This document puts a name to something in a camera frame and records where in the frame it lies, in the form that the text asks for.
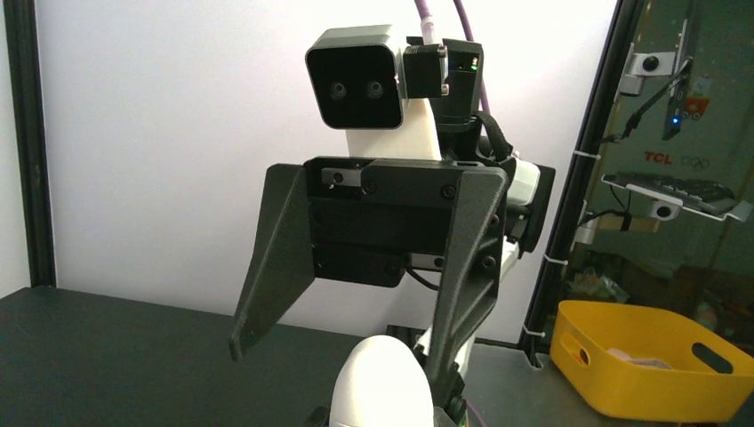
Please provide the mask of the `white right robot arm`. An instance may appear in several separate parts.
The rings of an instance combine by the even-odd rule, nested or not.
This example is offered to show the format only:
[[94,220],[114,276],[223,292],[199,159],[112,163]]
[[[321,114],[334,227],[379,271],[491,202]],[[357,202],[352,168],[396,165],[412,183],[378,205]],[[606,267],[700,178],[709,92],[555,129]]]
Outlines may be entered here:
[[494,120],[444,157],[430,106],[449,73],[482,59],[446,44],[394,45],[383,26],[327,30],[305,55],[323,122],[346,157],[268,168],[229,351],[240,360],[318,278],[396,287],[435,271],[436,305],[415,344],[361,341],[309,426],[463,426],[474,337],[504,276],[541,234],[554,172],[516,158]]

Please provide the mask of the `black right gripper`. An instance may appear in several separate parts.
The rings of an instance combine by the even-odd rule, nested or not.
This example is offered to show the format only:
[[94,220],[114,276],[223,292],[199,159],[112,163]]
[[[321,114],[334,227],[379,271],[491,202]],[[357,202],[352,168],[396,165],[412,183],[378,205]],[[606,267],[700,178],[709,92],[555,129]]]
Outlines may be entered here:
[[432,398],[447,401],[456,354],[496,303],[508,187],[505,169],[476,162],[316,157],[269,167],[232,359],[315,276],[395,287],[409,268],[442,271],[424,371]]

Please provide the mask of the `white earbud charging case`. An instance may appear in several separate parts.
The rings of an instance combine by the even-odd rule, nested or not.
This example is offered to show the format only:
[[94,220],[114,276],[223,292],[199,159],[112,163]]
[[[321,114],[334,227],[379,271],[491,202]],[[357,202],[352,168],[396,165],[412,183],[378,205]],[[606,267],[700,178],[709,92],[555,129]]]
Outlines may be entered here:
[[365,338],[338,374],[331,426],[433,426],[428,380],[413,353],[397,338]]

